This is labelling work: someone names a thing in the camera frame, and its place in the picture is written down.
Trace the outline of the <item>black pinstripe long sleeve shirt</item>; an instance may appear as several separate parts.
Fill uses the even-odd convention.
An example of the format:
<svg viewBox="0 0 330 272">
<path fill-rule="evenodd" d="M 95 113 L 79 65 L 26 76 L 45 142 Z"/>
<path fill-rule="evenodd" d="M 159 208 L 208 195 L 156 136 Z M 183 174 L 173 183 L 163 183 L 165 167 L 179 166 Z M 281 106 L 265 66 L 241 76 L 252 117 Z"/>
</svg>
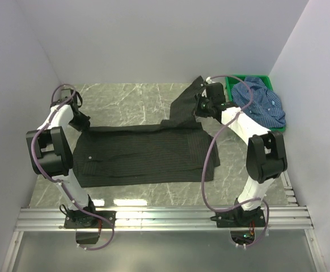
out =
<svg viewBox="0 0 330 272">
<path fill-rule="evenodd" d="M 213 140 L 196 121 L 198 76 L 170 106 L 170 117 L 156 125 L 99 126 L 84 131 L 74 149 L 74 174 L 83 188 L 206 181 L 220 165 L 218 149 L 206 154 Z"/>
</svg>

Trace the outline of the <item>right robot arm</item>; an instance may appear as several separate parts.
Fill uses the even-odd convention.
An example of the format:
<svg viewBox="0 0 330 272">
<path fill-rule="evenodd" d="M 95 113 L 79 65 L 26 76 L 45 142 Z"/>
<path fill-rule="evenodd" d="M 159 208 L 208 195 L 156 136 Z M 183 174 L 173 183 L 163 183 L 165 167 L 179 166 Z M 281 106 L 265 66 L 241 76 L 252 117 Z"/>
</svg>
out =
<svg viewBox="0 0 330 272">
<path fill-rule="evenodd" d="M 247 145 L 246 184 L 234 207 L 215 212 L 220 219 L 244 227 L 262 214 L 260 206 L 269 187 L 287 169 L 284 138 L 279 131 L 271 131 L 248 117 L 245 107 L 227 101 L 221 83 L 207 79 L 200 86 L 194 114 L 216 119 Z"/>
</svg>

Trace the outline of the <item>aluminium mounting rail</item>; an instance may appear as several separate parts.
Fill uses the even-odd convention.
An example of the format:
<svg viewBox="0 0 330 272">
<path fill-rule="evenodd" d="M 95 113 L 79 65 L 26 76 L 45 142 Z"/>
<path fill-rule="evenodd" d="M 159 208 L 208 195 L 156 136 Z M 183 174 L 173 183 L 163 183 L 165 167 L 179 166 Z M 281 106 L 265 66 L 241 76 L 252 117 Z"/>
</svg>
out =
<svg viewBox="0 0 330 272">
<path fill-rule="evenodd" d="M 99 190 L 100 209 L 114 210 L 113 241 L 100 250 L 75 246 L 55 207 L 22 209 L 3 271 L 326 271 L 308 208 L 287 174 L 276 181 L 266 235 L 236 245 L 202 202 L 198 183 L 112 187 Z"/>
</svg>

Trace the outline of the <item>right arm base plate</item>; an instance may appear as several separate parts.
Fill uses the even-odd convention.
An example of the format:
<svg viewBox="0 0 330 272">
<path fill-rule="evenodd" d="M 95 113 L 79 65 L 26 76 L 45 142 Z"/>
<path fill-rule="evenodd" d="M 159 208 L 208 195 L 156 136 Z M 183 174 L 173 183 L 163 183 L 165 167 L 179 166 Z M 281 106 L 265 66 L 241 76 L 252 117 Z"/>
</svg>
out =
<svg viewBox="0 0 330 272">
<path fill-rule="evenodd" d="M 269 223 L 269 212 L 264 214 L 261 207 L 251 211 L 244 211 L 238 207 L 229 212 L 217 212 L 210 218 L 217 225 L 217 228 L 245 228 L 245 230 L 230 231 L 232 242 L 236 246 L 242 246 L 244 249 L 253 245 L 256 240 L 256 227 L 263 227 L 262 235 L 266 234 Z"/>
</svg>

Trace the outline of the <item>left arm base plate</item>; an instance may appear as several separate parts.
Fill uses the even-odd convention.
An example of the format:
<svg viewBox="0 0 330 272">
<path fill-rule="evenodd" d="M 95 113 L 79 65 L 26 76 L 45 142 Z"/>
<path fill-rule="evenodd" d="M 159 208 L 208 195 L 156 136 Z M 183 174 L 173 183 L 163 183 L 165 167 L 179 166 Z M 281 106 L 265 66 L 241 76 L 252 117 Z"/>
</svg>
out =
<svg viewBox="0 0 330 272">
<path fill-rule="evenodd" d="M 80 245 L 95 245 L 102 230 L 111 230 L 115 226 L 115 211 L 94 211 L 88 215 L 82 211 L 69 211 L 64 221 L 64 229 L 75 230 L 75 240 Z"/>
</svg>

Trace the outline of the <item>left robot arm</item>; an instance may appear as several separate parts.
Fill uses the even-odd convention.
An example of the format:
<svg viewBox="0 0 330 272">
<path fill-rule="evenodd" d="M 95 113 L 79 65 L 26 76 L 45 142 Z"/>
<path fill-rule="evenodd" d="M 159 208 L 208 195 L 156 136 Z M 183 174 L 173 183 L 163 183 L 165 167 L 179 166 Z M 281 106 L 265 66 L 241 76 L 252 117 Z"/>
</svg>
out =
<svg viewBox="0 0 330 272">
<path fill-rule="evenodd" d="M 36 130 L 26 133 L 34 172 L 54 183 L 67 202 L 66 216 L 85 228 L 93 227 L 98 214 L 90 196 L 74 174 L 74 157 L 65 135 L 71 126 L 79 132 L 90 127 L 90 117 L 80 112 L 82 97 L 70 84 L 57 87 L 51 97 L 50 112 Z"/>
</svg>

